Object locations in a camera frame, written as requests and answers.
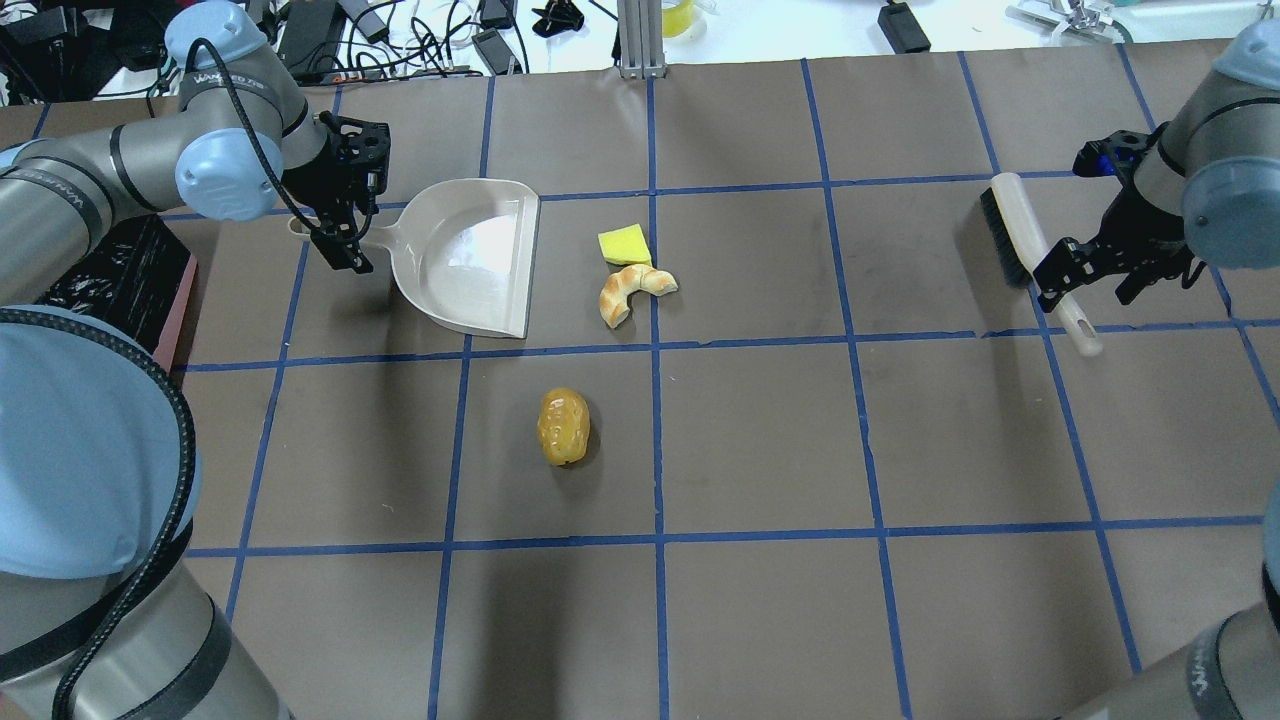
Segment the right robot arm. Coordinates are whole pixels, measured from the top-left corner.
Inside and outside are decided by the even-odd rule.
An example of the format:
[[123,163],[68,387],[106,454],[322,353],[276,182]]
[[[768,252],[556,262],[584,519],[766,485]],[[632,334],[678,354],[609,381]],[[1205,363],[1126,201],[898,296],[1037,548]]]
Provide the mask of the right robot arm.
[[[1060,240],[1033,266],[1038,302],[1119,275],[1132,302],[1156,281],[1192,282],[1201,265],[1277,265],[1277,22],[1245,27],[1213,60],[1175,118],[1149,135],[1088,142],[1076,173],[1112,170],[1121,191],[1085,242]],[[1262,520],[1262,598],[1206,628],[1073,719],[1275,719],[1277,492]]]

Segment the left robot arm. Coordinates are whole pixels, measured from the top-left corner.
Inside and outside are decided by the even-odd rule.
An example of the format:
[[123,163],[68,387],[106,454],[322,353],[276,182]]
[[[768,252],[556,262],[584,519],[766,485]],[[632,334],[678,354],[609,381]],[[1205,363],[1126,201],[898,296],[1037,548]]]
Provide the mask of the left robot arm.
[[201,457],[189,405],[142,342],[42,304],[124,220],[289,208],[335,269],[387,188],[384,123],[315,111],[230,1],[168,24],[180,105],[3,152],[3,693],[32,719],[289,719],[183,562]]

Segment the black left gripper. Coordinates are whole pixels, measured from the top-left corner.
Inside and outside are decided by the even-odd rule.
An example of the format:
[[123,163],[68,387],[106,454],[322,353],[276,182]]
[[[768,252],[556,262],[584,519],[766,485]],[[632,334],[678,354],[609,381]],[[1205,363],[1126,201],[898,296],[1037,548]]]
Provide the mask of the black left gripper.
[[284,188],[294,201],[316,211],[308,240],[330,269],[371,273],[374,265],[361,242],[387,191],[390,126],[315,114],[305,128],[320,145],[303,163],[284,170]]

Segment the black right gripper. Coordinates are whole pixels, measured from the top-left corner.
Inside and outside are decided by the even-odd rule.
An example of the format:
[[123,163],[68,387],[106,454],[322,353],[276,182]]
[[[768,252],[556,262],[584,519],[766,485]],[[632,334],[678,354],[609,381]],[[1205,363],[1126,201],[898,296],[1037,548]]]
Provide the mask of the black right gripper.
[[1124,306],[1158,282],[1178,281],[1189,290],[1199,279],[1201,261],[1185,245],[1183,219],[1155,202],[1156,190],[1138,183],[1138,172],[1152,160],[1156,169],[1164,167],[1162,138],[1162,128],[1149,135],[1119,129],[1085,142],[1076,152],[1075,176],[1110,176],[1121,188],[1092,240],[1064,237],[1030,270],[1043,313],[1052,313],[1070,292],[1106,275],[1124,277],[1115,288]]

